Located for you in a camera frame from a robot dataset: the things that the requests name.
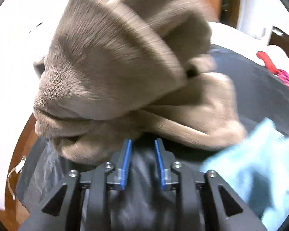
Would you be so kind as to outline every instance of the fuzzy cloth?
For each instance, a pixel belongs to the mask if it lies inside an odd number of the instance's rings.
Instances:
[[[91,164],[144,131],[206,150],[239,143],[233,84],[208,73],[214,19],[206,0],[69,0],[37,63],[36,133]]]

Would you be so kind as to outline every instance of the metal screw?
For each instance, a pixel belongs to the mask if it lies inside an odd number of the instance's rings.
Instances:
[[[114,167],[114,165],[110,161],[105,163],[105,168],[111,169],[113,167]]]
[[[77,176],[77,170],[71,170],[71,171],[69,171],[68,175],[69,175],[70,177],[76,177],[76,176]]]
[[[208,171],[208,176],[211,178],[214,178],[217,176],[217,173],[214,170],[210,170],[210,171]]]
[[[180,167],[182,167],[182,163],[179,162],[179,161],[175,161],[175,162],[173,162],[173,163],[171,164],[171,166],[172,166],[173,168],[180,168]]]

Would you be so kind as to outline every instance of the blue fabric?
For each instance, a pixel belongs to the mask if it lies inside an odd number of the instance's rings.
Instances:
[[[217,171],[262,220],[276,231],[289,215],[289,138],[264,119],[242,143],[204,161]]]

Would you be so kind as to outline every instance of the pink cloth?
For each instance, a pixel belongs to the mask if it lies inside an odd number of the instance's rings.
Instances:
[[[281,79],[283,84],[285,84],[289,88],[289,74],[286,71],[280,69],[277,76],[279,79]]]

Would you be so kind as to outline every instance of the white surface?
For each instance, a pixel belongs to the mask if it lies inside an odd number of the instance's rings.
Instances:
[[[0,209],[11,157],[38,89],[32,64],[47,53],[67,2],[5,0],[0,6]],[[43,33],[37,37],[32,29],[40,22]]]
[[[280,0],[245,0],[243,6],[244,13],[239,17],[242,23],[238,28],[242,32],[259,37],[266,28],[265,44],[268,44],[273,26],[289,35],[289,12]]]
[[[256,53],[263,51],[267,53],[276,68],[289,73],[289,58],[280,47],[267,46],[263,41],[221,23],[210,22],[210,27],[212,44],[230,49],[261,66],[264,66],[264,62],[256,56]]]

